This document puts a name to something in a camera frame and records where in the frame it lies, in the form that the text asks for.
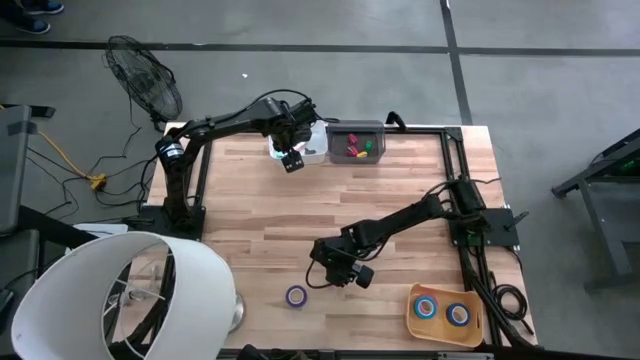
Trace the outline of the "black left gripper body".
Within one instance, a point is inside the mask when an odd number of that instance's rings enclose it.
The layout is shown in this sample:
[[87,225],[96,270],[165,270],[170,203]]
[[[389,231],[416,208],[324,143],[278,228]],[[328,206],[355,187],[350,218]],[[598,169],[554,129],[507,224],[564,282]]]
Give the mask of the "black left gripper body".
[[304,167],[304,161],[295,146],[311,137],[311,127],[316,122],[315,104],[302,100],[293,106],[286,101],[277,102],[281,115],[271,124],[269,137],[276,152],[282,154],[280,161],[287,173]]

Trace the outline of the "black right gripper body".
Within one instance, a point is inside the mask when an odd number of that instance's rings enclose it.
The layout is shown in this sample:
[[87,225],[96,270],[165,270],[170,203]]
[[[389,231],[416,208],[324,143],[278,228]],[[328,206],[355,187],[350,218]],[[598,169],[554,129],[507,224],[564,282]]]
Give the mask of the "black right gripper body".
[[373,280],[374,270],[363,262],[371,251],[371,247],[361,247],[349,236],[326,237],[314,241],[310,258],[325,269],[326,287],[345,287],[355,282],[366,289]]

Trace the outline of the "light blue tape roll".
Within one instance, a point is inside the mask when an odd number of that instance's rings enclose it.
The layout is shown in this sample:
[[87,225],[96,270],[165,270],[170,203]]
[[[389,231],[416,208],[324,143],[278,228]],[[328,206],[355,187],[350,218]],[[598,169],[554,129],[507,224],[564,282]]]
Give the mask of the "light blue tape roll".
[[432,319],[438,312],[437,301],[433,296],[420,295],[414,301],[413,311],[415,316],[419,319]]

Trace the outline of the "dark blue tape roll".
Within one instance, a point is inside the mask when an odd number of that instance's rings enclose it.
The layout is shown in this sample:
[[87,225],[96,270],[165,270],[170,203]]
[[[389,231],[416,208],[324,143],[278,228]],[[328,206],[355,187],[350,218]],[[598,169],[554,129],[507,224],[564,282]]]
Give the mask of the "dark blue tape roll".
[[471,321],[471,311],[462,303],[453,303],[446,310],[446,318],[455,327],[465,327]]

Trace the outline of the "purple tape roll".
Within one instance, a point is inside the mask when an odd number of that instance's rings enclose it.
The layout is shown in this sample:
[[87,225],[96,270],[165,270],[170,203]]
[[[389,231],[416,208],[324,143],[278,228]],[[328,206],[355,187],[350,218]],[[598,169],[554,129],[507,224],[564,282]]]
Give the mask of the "purple tape roll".
[[301,285],[293,285],[289,287],[285,294],[285,301],[293,308],[304,306],[308,301],[306,289]]

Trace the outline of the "white plastic bin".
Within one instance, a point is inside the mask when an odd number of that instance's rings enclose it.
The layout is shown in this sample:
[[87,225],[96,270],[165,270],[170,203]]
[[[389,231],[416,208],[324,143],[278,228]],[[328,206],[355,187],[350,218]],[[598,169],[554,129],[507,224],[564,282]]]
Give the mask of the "white plastic bin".
[[[305,165],[319,165],[325,161],[328,152],[328,138],[326,124],[323,121],[315,121],[305,124],[301,128],[293,130],[284,136],[270,135],[267,137],[269,150],[282,152],[285,156],[279,161],[288,172],[302,169]],[[306,142],[306,147],[317,151],[311,156],[304,155],[304,149],[296,151],[295,145]]]

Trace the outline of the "grey translucent plastic bin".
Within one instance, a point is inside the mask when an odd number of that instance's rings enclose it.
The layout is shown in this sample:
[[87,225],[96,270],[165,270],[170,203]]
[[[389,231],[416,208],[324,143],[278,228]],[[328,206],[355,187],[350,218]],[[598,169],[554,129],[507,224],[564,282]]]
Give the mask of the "grey translucent plastic bin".
[[[355,134],[358,142],[351,145],[348,135]],[[328,154],[334,164],[373,165],[377,164],[386,151],[385,127],[377,120],[340,120],[330,123],[327,128]],[[357,158],[346,155],[347,146],[355,146],[359,152],[365,151],[365,143],[373,141],[373,149],[368,157]]]

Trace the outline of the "silver lamp base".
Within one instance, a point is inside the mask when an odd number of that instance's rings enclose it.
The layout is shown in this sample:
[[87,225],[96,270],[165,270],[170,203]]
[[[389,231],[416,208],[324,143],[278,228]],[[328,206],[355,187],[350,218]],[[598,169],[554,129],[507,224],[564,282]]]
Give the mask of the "silver lamp base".
[[239,292],[235,293],[235,305],[234,314],[232,318],[231,327],[229,328],[229,334],[236,332],[243,324],[246,316],[246,305],[244,298]]

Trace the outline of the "tan plastic bin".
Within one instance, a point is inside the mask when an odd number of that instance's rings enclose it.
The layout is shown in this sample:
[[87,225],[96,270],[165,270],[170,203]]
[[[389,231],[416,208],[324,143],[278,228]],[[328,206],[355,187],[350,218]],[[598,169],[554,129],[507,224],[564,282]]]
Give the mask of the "tan plastic bin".
[[[436,299],[438,312],[434,318],[423,320],[415,316],[413,304],[420,295]],[[471,311],[467,326],[455,327],[447,321],[446,310],[453,303],[462,303]],[[409,289],[405,323],[409,333],[416,338],[473,348],[484,341],[483,314],[483,302],[476,292],[442,290],[415,283]]]

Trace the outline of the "white lamp shade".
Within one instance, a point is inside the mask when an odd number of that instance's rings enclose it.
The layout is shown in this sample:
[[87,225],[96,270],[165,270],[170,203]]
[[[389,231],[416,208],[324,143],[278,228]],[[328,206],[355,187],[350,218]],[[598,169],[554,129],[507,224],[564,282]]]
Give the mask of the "white lamp shade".
[[149,232],[98,238],[54,263],[14,315],[15,352],[22,360],[115,360],[104,338],[104,305],[126,265],[157,245],[173,255],[174,291],[145,360],[215,360],[236,303],[229,266],[200,242]]

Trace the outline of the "white flat box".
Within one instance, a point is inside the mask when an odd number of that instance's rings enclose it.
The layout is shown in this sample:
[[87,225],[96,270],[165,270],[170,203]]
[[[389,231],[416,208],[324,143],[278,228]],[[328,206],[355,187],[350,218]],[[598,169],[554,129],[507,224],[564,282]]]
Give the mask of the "white flat box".
[[79,243],[85,243],[94,239],[119,235],[129,231],[125,224],[107,223],[78,223],[73,225],[70,238]]

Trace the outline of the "dark metal table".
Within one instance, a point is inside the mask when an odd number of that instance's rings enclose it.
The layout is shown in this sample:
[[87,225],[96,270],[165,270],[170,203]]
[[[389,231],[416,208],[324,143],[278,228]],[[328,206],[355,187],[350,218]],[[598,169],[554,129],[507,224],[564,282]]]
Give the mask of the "dark metal table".
[[598,153],[578,174],[551,188],[557,198],[580,192],[610,273],[584,284],[586,291],[640,284],[640,128]]

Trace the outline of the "person's shoe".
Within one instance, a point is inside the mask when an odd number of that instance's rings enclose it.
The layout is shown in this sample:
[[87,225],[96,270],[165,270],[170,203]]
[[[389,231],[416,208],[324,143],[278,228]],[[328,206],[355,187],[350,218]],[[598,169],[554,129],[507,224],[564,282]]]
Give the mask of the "person's shoe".
[[57,0],[21,0],[22,7],[28,15],[56,15],[65,7]]
[[19,31],[33,35],[43,35],[51,30],[51,25],[43,20],[30,17],[9,17],[5,21],[16,27]]

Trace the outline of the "grey metal cabinet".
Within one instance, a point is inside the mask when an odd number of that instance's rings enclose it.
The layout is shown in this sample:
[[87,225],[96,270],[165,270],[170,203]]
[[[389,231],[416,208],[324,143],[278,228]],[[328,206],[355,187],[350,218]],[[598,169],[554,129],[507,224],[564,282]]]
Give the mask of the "grey metal cabinet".
[[0,109],[0,236],[18,224],[30,119],[26,106]]

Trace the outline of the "black frame clamp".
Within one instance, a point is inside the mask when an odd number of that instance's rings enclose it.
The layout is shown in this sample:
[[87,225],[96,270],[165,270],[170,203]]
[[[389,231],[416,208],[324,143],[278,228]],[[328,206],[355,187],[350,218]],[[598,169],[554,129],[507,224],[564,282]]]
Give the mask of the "black frame clamp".
[[395,111],[390,111],[387,114],[387,118],[385,120],[385,125],[390,126],[400,132],[405,132],[407,130],[406,123],[402,119],[402,117]]

